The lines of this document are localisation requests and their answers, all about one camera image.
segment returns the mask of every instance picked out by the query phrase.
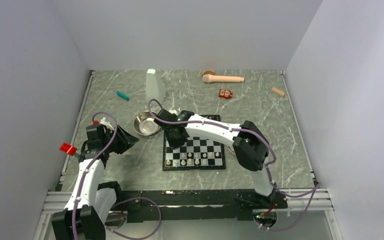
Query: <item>marble tabletop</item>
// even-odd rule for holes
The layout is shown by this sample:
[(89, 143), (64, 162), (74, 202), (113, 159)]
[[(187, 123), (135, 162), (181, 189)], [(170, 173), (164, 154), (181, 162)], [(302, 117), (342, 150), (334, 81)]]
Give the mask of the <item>marble tabletop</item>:
[[(213, 190), (252, 189), (248, 170), (236, 156), (225, 149), (225, 170), (162, 171), (163, 132), (154, 136), (138, 135), (135, 117), (146, 110), (146, 70), (96, 71), (84, 105), (74, 140), (81, 147), (86, 126), (99, 111), (112, 113), (118, 124), (140, 141), (122, 155), (111, 153), (101, 182), (118, 181), (122, 190)], [(189, 110), (200, 115), (220, 114), (226, 123), (252, 121), (269, 140), (277, 155), (270, 166), (280, 188), (314, 187), (310, 168), (288, 96), (271, 91), (285, 91), (279, 71), (217, 70), (217, 75), (241, 76), (242, 83), (204, 83), (199, 70), (158, 71), (167, 88), (163, 107)], [(219, 89), (230, 89), (233, 98), (219, 98)], [(116, 95), (120, 91), (130, 100)], [(63, 191), (72, 191), (78, 174), (78, 161), (70, 158)]]

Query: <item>small red figurine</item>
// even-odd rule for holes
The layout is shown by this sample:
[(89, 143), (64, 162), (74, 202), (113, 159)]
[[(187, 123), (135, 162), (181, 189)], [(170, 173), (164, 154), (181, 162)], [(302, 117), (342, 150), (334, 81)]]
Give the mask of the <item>small red figurine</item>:
[(219, 98), (231, 99), (232, 95), (233, 92), (229, 89), (224, 90), (223, 88), (220, 88), (220, 91), (218, 92)]

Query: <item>white wall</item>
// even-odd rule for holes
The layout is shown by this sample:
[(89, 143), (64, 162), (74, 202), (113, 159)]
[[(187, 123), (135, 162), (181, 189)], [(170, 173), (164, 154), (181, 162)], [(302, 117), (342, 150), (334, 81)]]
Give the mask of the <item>white wall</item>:
[(384, 239), (384, 1), (324, 0), (286, 84), (344, 238)]
[(0, 0), (0, 240), (32, 239), (87, 81), (51, 2)]
[(54, 0), (94, 70), (285, 70), (322, 0)]

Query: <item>wooden toy piece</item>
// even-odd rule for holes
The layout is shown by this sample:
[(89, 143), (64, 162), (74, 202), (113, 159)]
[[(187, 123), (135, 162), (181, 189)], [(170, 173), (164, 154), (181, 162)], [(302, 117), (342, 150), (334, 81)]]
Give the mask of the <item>wooden toy piece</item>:
[(214, 70), (214, 69), (202, 70), (201, 71), (201, 75), (205, 75), (205, 74), (215, 75), (216, 74), (216, 70)]
[(218, 97), (219, 98), (224, 98), (225, 97), (225, 90), (223, 88), (220, 88), (220, 91), (218, 92)]
[(231, 95), (231, 91), (229, 89), (225, 90), (224, 91), (224, 98), (225, 99), (229, 99), (230, 98), (230, 95)]
[(285, 92), (284, 92), (284, 91), (279, 90), (279, 89), (277, 89), (277, 88), (275, 88), (275, 87), (272, 87), (272, 88), (271, 88), (271, 91), (272, 91), (273, 93), (275, 93), (275, 94), (281, 96), (281, 97), (283, 97), (283, 96), (285, 95)]

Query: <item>stainless steel bowl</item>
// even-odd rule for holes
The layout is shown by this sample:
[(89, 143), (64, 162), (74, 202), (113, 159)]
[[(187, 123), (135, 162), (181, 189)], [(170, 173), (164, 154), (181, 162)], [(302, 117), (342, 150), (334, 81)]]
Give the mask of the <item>stainless steel bowl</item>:
[(149, 111), (139, 113), (139, 115), (137, 115), (134, 119), (133, 125), (136, 133), (143, 136), (153, 135), (161, 128), (154, 122), (154, 117), (152, 117)]

